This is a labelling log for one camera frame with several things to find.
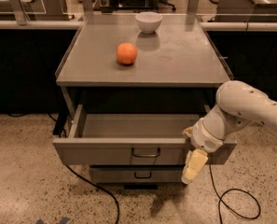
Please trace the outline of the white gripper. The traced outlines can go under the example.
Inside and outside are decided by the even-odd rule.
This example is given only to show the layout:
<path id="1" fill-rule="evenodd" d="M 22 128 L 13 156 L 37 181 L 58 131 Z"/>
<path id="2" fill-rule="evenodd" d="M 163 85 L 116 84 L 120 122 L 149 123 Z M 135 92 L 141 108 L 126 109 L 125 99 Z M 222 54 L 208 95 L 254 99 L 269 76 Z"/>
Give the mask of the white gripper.
<path id="1" fill-rule="evenodd" d="M 182 173 L 182 182 L 187 185 L 195 179 L 208 161 L 207 153 L 216 152 L 224 143 L 209 134 L 203 124 L 203 119 L 199 119 L 193 127 L 185 128 L 183 136 L 190 138 L 192 146 L 196 148 L 188 152 Z"/>

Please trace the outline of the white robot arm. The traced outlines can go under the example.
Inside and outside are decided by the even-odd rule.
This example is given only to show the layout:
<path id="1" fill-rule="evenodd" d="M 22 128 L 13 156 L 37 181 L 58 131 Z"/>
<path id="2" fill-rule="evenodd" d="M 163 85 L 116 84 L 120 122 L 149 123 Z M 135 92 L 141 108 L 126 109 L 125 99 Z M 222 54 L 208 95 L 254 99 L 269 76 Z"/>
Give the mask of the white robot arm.
<path id="1" fill-rule="evenodd" d="M 215 95 L 215 106 L 192 127 L 183 130 L 195 149 L 187 154 L 182 182 L 189 184 L 194 180 L 208 161 L 208 154 L 216 152 L 231 133 L 250 122 L 277 132 L 277 102 L 241 81 L 222 84 Z"/>

